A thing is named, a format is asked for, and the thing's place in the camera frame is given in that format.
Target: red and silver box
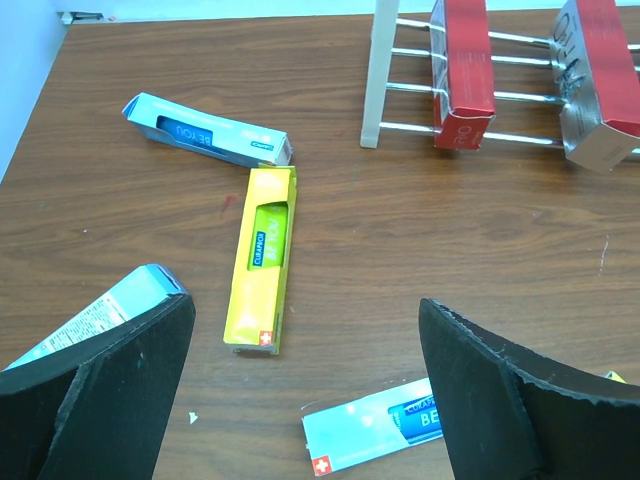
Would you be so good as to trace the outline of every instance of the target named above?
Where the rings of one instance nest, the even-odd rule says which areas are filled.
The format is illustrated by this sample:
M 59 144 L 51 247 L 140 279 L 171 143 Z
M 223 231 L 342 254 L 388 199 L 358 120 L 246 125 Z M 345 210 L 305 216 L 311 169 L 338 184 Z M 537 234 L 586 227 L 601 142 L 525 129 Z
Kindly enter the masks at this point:
M 436 0 L 429 23 L 435 145 L 477 150 L 495 117 L 485 0 Z
M 608 172 L 640 146 L 640 82 L 615 0 L 569 0 L 549 44 L 565 155 Z

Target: red square logo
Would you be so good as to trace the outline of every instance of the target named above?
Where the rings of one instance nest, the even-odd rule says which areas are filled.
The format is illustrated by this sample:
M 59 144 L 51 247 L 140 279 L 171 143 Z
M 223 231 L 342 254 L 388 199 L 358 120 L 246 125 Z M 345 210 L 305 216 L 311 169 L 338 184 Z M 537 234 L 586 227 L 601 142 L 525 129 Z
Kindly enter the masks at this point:
M 312 460 L 313 464 L 313 472 L 316 474 L 316 477 L 321 477 L 322 475 L 327 475 L 331 473 L 333 470 L 331 469 L 331 462 L 329 461 L 329 455 L 325 455 L 324 457 L 318 457 L 315 460 Z
M 261 347 L 271 345 L 273 343 L 273 332 L 263 330 L 260 332 L 258 339 Z

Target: yellow box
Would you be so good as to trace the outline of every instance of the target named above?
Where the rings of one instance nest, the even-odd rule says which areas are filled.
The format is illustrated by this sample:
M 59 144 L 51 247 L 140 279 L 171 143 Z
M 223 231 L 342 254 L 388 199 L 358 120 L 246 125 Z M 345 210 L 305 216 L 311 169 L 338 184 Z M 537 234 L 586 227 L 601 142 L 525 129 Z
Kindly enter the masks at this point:
M 235 352 L 280 351 L 296 197 L 295 167 L 251 169 L 223 338 Z

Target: brown wood surface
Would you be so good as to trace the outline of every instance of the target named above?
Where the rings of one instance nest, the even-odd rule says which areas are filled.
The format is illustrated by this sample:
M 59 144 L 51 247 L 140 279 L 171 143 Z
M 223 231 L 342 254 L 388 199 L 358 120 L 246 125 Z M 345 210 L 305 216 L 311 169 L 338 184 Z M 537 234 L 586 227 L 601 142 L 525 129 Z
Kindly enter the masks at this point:
M 546 35 L 553 16 L 496 13 L 491 26 Z M 640 10 L 623 20 L 640 38 Z M 395 133 L 361 149 L 370 27 L 370 16 L 317 17 L 67 36 L 0 188 L 0 363 L 137 265 L 168 266 L 198 317 L 158 480 L 312 478 L 302 414 L 424 376 L 425 296 L 640 383 L 640 164 L 602 176 L 559 151 L 486 142 L 452 156 Z M 428 39 L 401 30 L 396 44 Z M 419 59 L 392 69 L 397 81 L 430 79 Z M 495 71 L 496 89 L 553 93 L 547 71 Z M 279 357 L 222 343 L 248 172 L 145 140 L 120 114 L 140 91 L 290 134 L 299 197 Z M 387 107 L 387 120 L 431 122 L 424 96 L 391 93 Z M 556 116 L 500 103 L 492 129 L 557 136 Z M 440 440 L 332 478 L 451 476 Z

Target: wooden table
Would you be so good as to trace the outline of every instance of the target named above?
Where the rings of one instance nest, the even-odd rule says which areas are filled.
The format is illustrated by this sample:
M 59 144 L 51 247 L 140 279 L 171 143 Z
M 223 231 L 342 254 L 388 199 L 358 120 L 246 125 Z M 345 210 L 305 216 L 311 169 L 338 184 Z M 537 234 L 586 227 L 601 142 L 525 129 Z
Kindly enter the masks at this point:
M 492 14 L 491 26 L 546 35 L 553 16 Z M 623 19 L 637 41 L 640 11 Z M 370 16 L 74 26 L 0 188 L 0 363 L 137 265 L 168 266 L 198 317 L 159 480 L 312 478 L 303 414 L 426 375 L 425 296 L 640 383 L 640 165 L 601 176 L 559 151 L 486 142 L 453 156 L 384 132 L 360 149 L 370 27 Z M 396 44 L 428 41 L 400 31 Z M 495 71 L 496 89 L 553 92 L 547 71 Z M 398 59 L 392 78 L 429 83 L 430 66 Z M 120 114 L 140 91 L 290 134 L 299 199 L 279 357 L 222 343 L 248 172 L 145 140 Z M 387 106 L 387 120 L 431 122 L 425 96 L 391 93 Z M 498 115 L 496 131 L 558 134 L 551 107 L 500 103 Z M 451 476 L 440 440 L 332 478 Z

